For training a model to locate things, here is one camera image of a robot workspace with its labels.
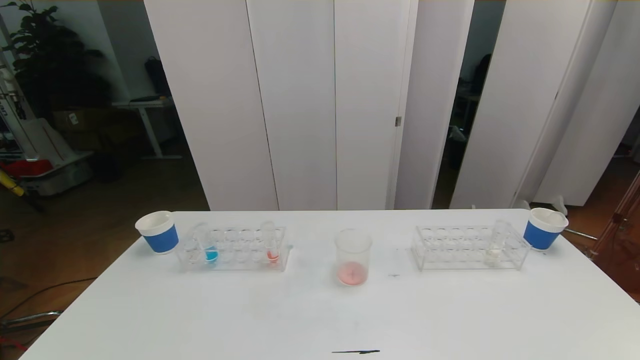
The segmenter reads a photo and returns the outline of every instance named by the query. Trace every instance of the blue liquid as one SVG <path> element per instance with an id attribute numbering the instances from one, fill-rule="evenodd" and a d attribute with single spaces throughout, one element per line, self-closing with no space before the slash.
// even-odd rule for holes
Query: blue liquid
<path id="1" fill-rule="evenodd" d="M 215 246 L 204 249 L 204 254 L 208 263 L 214 263 L 218 259 L 218 249 Z"/>

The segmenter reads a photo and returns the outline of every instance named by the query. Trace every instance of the green leaves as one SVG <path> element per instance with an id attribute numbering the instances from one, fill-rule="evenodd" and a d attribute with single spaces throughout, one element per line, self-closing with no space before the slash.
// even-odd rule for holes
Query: green leaves
<path id="1" fill-rule="evenodd" d="M 103 53 L 87 49 L 76 32 L 59 24 L 53 16 L 57 6 L 38 11 L 20 0 L 0 7 L 11 6 L 26 13 L 3 50 L 23 55 L 13 62 L 15 78 L 39 117 L 72 106 L 110 104 L 111 85 L 94 72 Z"/>

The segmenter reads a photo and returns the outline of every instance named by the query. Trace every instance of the paper cup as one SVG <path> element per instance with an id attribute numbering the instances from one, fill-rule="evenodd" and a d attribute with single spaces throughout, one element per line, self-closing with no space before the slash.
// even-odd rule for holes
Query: paper cup
<path id="1" fill-rule="evenodd" d="M 524 239 L 534 250 L 547 250 L 567 225 L 569 220 L 559 211 L 545 208 L 531 209 Z"/>
<path id="2" fill-rule="evenodd" d="M 170 211 L 156 211 L 136 221 L 136 230 L 157 254 L 171 252 L 178 245 L 178 233 Z"/>

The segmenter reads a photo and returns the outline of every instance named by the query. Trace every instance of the beaker with pink liquid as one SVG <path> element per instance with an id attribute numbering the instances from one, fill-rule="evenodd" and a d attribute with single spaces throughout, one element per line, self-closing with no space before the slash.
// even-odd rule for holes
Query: beaker with pink liquid
<path id="1" fill-rule="evenodd" d="M 338 280 L 347 286 L 358 286 L 369 276 L 371 237 L 360 230 L 345 229 L 335 237 Z"/>

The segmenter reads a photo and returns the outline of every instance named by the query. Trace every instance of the clear acrylic test tube rack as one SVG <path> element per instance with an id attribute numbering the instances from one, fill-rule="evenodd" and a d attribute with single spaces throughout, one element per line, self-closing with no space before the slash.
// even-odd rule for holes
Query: clear acrylic test tube rack
<path id="1" fill-rule="evenodd" d="M 175 253 L 182 269 L 284 271 L 291 247 L 284 227 L 274 227 L 275 248 L 269 248 L 262 230 L 254 227 L 192 228 L 180 239 Z"/>
<path id="2" fill-rule="evenodd" d="M 489 226 L 417 226 L 412 253 L 418 269 L 516 269 L 531 246 L 508 222 Z"/>

